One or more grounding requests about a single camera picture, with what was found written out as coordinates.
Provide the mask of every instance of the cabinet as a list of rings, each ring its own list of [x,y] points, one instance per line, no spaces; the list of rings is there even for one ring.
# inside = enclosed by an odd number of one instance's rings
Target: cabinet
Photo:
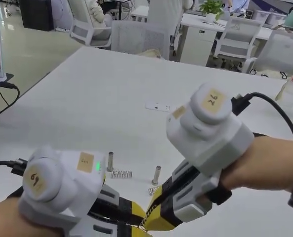
[[[180,62],[205,67],[211,53],[216,31],[189,27],[186,32]]]

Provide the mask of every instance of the white table surface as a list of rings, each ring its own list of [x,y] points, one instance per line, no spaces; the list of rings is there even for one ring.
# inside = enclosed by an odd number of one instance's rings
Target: white table surface
[[[148,8],[148,6],[138,6],[134,11],[132,11],[131,16],[147,18]]]
[[[121,196],[146,208],[156,165],[164,182],[183,157],[166,138],[166,113],[147,110],[146,101],[180,105],[203,82],[229,96],[275,95],[282,80],[83,47],[0,116],[0,160],[23,158],[45,144],[58,150],[114,152],[114,167],[133,172],[111,180]],[[292,139],[274,109],[258,99],[240,115],[252,131]],[[0,168],[0,201],[21,178]],[[207,216],[155,237],[293,237],[293,210],[286,192],[238,189]]]
[[[218,20],[218,24],[209,24],[203,22],[206,17],[204,16],[197,16],[192,14],[183,14],[181,25],[183,26],[189,26],[189,27],[195,27],[203,30],[210,30],[210,31],[217,31],[217,32],[223,32],[225,30],[225,26],[227,24],[227,21],[224,20]],[[261,40],[268,40],[270,37],[270,34],[272,33],[272,30],[269,28],[262,27],[256,36],[257,39]]]

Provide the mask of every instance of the potted plant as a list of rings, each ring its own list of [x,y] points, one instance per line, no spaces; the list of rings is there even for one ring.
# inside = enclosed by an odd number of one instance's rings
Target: potted plant
[[[220,0],[207,0],[200,5],[200,11],[206,14],[206,21],[213,23],[218,20],[223,13],[222,1]]]

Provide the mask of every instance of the floor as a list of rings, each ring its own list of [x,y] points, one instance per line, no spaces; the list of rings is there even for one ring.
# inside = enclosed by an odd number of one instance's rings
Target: floor
[[[10,82],[19,87],[21,94],[82,46],[69,38],[68,33],[23,28],[20,14],[8,17],[3,4],[0,11],[3,68],[6,73],[14,74]],[[12,90],[0,89],[0,92],[8,102],[16,96]],[[5,106],[0,97],[0,110]]]

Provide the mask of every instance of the green plant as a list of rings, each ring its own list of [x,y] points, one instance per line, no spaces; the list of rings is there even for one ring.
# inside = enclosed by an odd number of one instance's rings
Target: green plant
[[[200,5],[199,10],[203,14],[209,14],[209,13],[215,14],[216,19],[219,19],[219,17],[223,13],[222,4],[223,3],[220,0],[207,0],[206,2]]]

